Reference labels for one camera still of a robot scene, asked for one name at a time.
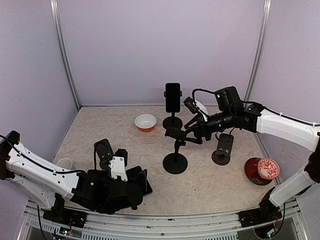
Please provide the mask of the black pole phone stand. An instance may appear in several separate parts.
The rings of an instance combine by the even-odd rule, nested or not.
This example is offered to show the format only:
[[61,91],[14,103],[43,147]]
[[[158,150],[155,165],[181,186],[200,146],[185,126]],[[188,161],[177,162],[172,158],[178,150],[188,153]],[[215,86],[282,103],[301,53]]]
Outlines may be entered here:
[[163,168],[170,174],[178,175],[183,173],[188,167],[187,158],[179,153],[179,149],[186,145],[186,141],[182,136],[183,131],[179,128],[168,126],[165,131],[166,137],[175,139],[174,152],[165,156],[162,165]]
[[182,122],[182,120],[180,118],[176,117],[174,112],[172,112],[171,116],[168,116],[163,120],[162,126],[165,129],[167,129],[168,127],[181,129],[182,126],[183,126],[183,122]]

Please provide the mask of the black teal phone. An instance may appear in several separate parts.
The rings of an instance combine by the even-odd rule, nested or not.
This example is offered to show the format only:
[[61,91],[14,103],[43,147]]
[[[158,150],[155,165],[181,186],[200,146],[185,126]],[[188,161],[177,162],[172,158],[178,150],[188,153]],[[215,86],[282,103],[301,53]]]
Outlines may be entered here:
[[179,113],[181,110],[181,85],[179,83],[166,83],[165,91],[165,111],[167,113]]

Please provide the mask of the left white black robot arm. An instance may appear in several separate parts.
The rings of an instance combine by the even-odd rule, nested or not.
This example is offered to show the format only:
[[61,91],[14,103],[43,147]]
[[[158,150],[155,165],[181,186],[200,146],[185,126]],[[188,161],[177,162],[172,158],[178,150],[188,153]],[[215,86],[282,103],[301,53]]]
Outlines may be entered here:
[[59,201],[70,201],[87,210],[114,214],[122,209],[137,210],[153,190],[148,172],[140,166],[126,169],[128,152],[113,151],[107,139],[94,144],[94,165],[100,168],[70,170],[57,166],[28,150],[20,134],[12,130],[0,137],[0,178],[26,192],[57,221],[70,218],[70,211]]

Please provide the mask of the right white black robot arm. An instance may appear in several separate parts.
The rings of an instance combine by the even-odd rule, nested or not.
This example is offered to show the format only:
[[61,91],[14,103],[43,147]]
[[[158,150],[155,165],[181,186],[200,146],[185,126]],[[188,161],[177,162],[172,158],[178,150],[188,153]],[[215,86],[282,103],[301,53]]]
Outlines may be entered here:
[[206,108],[195,98],[187,97],[184,105],[198,115],[189,121],[182,133],[182,140],[201,144],[210,140],[213,133],[237,128],[252,133],[267,134],[289,141],[307,149],[311,154],[307,164],[280,185],[276,186],[262,200],[256,210],[256,218],[266,222],[275,212],[275,207],[302,193],[320,182],[320,125],[275,112],[266,106],[243,101],[234,86],[214,91],[219,113],[209,115]]

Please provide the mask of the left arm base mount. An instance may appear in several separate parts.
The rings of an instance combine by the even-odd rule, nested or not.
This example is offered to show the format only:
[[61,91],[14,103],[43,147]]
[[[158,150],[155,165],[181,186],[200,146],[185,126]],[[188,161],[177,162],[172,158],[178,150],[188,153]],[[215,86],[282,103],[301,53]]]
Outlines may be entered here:
[[55,201],[50,210],[44,210],[43,218],[63,225],[83,228],[87,220],[87,213],[79,210],[65,208],[65,200],[58,193],[54,195]]

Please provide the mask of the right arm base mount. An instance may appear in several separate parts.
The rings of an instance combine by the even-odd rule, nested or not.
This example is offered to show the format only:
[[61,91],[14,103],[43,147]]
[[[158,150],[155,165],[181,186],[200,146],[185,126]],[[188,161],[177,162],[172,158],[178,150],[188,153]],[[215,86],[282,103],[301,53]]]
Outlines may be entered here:
[[273,205],[269,200],[271,192],[274,188],[275,187],[271,188],[265,194],[260,201],[258,208],[243,210],[238,213],[242,228],[275,221],[276,218],[282,218],[280,207]]

